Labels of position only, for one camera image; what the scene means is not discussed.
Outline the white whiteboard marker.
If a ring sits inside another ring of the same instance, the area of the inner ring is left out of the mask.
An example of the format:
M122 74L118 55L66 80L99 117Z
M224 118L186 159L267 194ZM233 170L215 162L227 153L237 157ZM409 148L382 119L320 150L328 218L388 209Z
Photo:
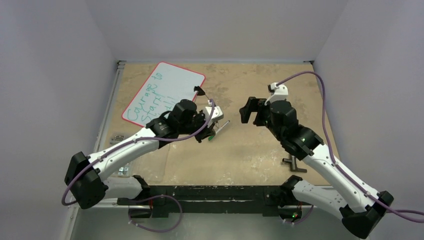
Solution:
M227 120L223 125L221 125L216 131L215 135L218 135L231 121Z

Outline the pink framed whiteboard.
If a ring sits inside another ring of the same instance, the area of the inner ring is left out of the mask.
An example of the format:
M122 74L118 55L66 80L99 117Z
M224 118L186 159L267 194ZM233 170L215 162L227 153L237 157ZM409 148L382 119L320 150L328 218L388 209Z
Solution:
M163 112L171 111L183 99L194 100L194 87L206 76L167 62L159 62L122 112L122 119L140 127Z

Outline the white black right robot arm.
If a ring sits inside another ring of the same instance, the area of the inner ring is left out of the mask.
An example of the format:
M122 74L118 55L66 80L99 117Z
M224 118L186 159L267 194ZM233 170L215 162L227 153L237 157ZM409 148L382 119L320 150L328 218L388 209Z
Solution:
M387 210L394 197L388 191L378 191L349 170L323 139L312 129L301 125L297 112L287 100L267 103L264 98L249 97L239 110L241 122L266 127L290 155L313 168L333 187L333 191L314 186L298 176L291 176L281 185L280 196L288 204L296 200L316 206L337 219L354 236L366 239Z

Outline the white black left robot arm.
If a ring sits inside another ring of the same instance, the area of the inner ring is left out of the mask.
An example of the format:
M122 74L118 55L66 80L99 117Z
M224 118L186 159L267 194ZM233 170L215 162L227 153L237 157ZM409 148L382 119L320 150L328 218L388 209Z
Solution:
M216 134L214 126L224 117L213 99L202 110L188 99L182 99L172 110L152 119L141 130L98 152L71 157L64 182L61 203L78 204L89 209L105 199L126 198L138 205L146 203L149 191L140 176L114 177L121 167L139 157L159 150L172 142L195 138L199 143Z

